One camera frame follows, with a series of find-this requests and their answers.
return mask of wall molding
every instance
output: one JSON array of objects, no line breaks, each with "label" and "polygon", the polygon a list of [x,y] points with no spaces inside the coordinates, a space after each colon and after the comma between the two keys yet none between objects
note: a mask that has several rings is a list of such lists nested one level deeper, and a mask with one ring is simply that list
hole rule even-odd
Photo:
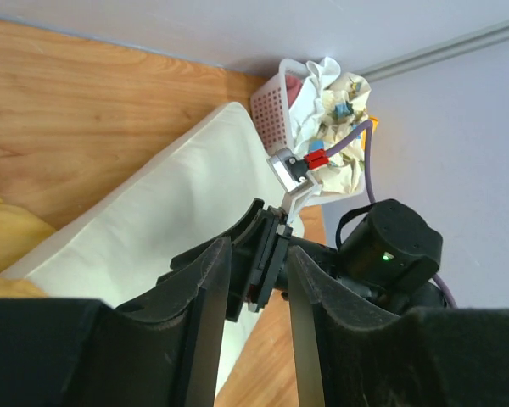
[{"label": "wall molding", "polygon": [[509,41],[509,20],[373,65],[358,71],[358,75],[370,82],[380,81],[505,41]]}]

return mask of orange tag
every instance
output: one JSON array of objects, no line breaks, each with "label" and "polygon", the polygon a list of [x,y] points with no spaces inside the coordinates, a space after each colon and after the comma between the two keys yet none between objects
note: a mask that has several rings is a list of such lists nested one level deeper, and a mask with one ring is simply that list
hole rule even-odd
[{"label": "orange tag", "polygon": [[[372,135],[375,133],[375,129],[379,124],[379,119],[377,117],[370,116],[370,120],[373,122]],[[366,150],[366,131],[362,132],[362,150]]]}]

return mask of white cushion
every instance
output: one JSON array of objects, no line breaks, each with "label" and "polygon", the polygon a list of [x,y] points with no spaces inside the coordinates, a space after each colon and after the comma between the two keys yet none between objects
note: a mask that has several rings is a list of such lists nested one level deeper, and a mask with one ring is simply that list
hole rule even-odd
[{"label": "white cushion", "polygon": [[[28,278],[54,297],[122,304],[154,287],[175,255],[234,225],[254,198],[280,205],[266,158],[243,106],[222,106],[1,276]],[[293,227],[303,235],[301,222]],[[217,392],[258,317],[244,307],[225,324]]]}]

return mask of red connector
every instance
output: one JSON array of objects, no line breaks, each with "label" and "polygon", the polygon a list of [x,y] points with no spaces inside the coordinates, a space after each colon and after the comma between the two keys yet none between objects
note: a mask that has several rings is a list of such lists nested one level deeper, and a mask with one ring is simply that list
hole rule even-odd
[{"label": "red connector", "polygon": [[307,154],[304,157],[304,160],[310,170],[314,170],[315,168],[319,168],[330,162],[326,155],[326,151],[324,151],[322,148],[314,151],[313,153]]}]

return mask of yellow cloth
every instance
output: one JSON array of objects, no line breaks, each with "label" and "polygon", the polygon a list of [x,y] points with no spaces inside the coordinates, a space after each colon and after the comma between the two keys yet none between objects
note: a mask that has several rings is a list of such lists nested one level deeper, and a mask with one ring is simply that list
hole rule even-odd
[{"label": "yellow cloth", "polygon": [[[25,209],[0,199],[0,272],[51,236],[55,230]],[[24,280],[0,277],[0,298],[42,297],[45,294]]]}]

